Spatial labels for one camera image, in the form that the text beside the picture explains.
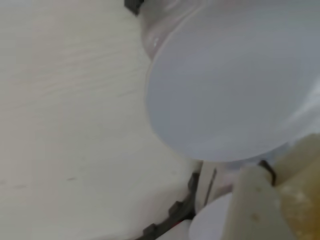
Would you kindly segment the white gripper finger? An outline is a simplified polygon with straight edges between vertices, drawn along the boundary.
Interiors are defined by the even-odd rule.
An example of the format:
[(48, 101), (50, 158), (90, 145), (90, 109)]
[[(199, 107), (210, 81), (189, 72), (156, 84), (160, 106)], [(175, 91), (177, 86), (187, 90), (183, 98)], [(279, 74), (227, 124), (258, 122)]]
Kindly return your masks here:
[(223, 238), (225, 240), (295, 240), (281, 212), (274, 188), (276, 172), (266, 160), (243, 167), (232, 188)]

